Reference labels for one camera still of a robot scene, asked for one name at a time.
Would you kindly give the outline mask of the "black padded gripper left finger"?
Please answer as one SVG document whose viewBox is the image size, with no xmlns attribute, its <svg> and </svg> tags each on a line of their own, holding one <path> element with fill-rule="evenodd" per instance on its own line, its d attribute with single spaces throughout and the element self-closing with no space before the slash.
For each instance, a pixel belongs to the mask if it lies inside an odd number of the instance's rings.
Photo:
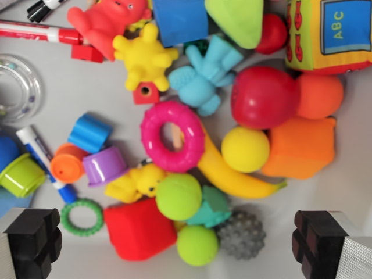
<svg viewBox="0 0 372 279">
<path fill-rule="evenodd" d="M 1 217 L 1 278 L 47 278 L 62 249 L 59 211 L 11 208 Z"/>
</svg>

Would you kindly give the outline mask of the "black padded gripper right finger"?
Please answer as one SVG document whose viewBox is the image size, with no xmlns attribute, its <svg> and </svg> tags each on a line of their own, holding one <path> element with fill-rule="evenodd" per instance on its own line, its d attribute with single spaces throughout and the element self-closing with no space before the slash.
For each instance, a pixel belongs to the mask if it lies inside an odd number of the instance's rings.
<svg viewBox="0 0 372 279">
<path fill-rule="evenodd" d="M 292 253 L 305 278 L 371 278 L 371 236 L 341 211 L 295 213 Z"/>
</svg>

